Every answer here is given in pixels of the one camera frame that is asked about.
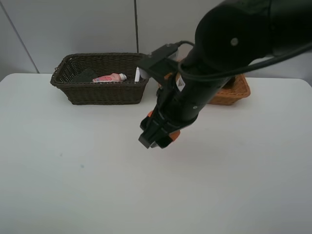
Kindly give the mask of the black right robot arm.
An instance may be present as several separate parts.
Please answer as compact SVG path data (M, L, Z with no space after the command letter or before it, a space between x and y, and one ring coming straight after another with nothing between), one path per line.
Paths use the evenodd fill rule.
M311 50L312 3L225 0L199 22L187 57L173 60L183 44L165 44L137 64L160 85L155 108L140 124L146 148L171 144L232 77Z

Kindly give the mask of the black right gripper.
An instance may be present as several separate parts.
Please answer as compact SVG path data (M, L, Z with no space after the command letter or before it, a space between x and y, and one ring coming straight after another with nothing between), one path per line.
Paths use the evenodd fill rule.
M185 84L182 90L176 84L160 85L156 94L155 108L140 124L138 140L147 149L169 146L170 135L193 124L200 112L199 84Z

